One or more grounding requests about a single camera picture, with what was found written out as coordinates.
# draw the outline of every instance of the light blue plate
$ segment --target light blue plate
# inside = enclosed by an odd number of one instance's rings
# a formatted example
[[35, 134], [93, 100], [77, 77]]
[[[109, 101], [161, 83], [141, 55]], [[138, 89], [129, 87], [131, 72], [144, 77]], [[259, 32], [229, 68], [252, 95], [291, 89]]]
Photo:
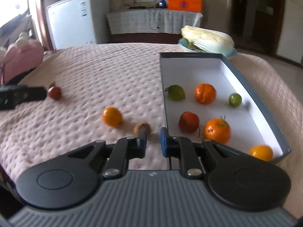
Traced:
[[[198, 49], [196, 46], [193, 46], [191, 44], [187, 45], [187, 46], [184, 46], [182, 45], [184, 42], [181, 41], [180, 43], [180, 40], [179, 40], [179, 43], [178, 45], [180, 45], [181, 47], [185, 48], [186, 50], [190, 51], [190, 52], [193, 52], [193, 53], [212, 53], [212, 52], [209, 52], [209, 51], [204, 51], [204, 50], [201, 50], [201, 49]], [[238, 52], [236, 51], [235, 48], [232, 49], [232, 51], [228, 51], [227, 52], [221, 52], [222, 55], [224, 55], [226, 58], [232, 58], [232, 57], [235, 57]]]

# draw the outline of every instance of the plush toy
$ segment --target plush toy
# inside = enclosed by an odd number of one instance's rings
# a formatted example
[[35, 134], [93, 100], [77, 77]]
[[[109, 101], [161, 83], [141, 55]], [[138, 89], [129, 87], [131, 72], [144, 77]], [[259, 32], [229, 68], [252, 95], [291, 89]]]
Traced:
[[22, 32], [18, 40], [8, 49], [0, 47], [1, 84], [40, 65], [44, 49], [39, 40], [31, 39], [27, 32]]

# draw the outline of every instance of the blue vase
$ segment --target blue vase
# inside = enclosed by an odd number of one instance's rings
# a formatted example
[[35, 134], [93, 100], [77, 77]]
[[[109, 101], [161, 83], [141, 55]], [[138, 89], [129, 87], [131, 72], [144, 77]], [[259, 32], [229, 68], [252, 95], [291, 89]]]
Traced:
[[157, 5], [157, 8], [166, 8], [165, 0], [160, 0], [158, 5]]

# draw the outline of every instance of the green fruit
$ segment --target green fruit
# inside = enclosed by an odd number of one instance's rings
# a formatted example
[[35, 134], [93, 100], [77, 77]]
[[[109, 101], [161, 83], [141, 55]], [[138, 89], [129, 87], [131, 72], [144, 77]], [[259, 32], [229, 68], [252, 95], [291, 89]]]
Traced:
[[188, 40], [186, 38], [180, 38], [179, 39], [179, 44], [181, 44], [182, 46], [184, 47], [187, 47], [188, 46]]
[[228, 99], [229, 105], [232, 107], [238, 107], [242, 103], [242, 97], [238, 93], [233, 93]]
[[171, 85], [165, 91], [169, 93], [169, 99], [173, 101], [182, 101], [185, 99], [185, 93], [180, 85]]

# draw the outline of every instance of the doorway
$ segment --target doorway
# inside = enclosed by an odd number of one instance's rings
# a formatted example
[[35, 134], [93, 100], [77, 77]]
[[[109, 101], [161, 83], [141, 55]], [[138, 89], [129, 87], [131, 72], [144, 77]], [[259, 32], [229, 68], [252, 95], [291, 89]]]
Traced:
[[233, 0], [231, 37], [236, 47], [274, 55], [284, 16], [284, 0]]

